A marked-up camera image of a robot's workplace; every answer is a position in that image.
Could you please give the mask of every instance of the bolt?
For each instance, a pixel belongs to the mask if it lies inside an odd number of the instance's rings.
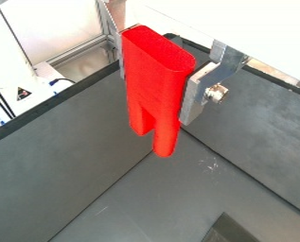
[[[205,98],[218,104],[225,99],[226,94],[228,94],[228,89],[220,84],[212,86],[205,90]]]

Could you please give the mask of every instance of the warning label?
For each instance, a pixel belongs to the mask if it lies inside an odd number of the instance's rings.
[[[24,99],[30,94],[31,92],[18,87],[16,101],[20,101],[22,99]]]

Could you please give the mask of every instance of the metal bracket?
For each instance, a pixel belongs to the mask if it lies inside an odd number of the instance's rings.
[[[105,5],[105,0],[98,0],[99,12],[102,16],[103,33],[106,35],[107,41],[117,49],[117,55],[121,66],[121,78],[125,79],[125,63],[123,63],[123,49],[122,49],[122,37],[118,28],[114,24],[113,17]]]
[[[210,59],[190,76],[183,95],[179,121],[189,125],[202,113],[208,100],[221,103],[228,90],[220,83],[246,64],[249,57],[220,41],[214,41]]]

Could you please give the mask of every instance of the white surface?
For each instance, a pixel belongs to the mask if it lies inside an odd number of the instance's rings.
[[[35,82],[35,73],[0,17],[0,93],[10,103],[23,82]]]
[[[11,0],[0,8],[34,64],[102,33],[95,0]]]
[[[205,45],[206,34],[300,79],[300,0],[138,2],[141,24]]]

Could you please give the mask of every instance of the white wall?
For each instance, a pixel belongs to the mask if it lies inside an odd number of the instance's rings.
[[[10,0],[0,8],[32,64],[102,33],[95,0]]]

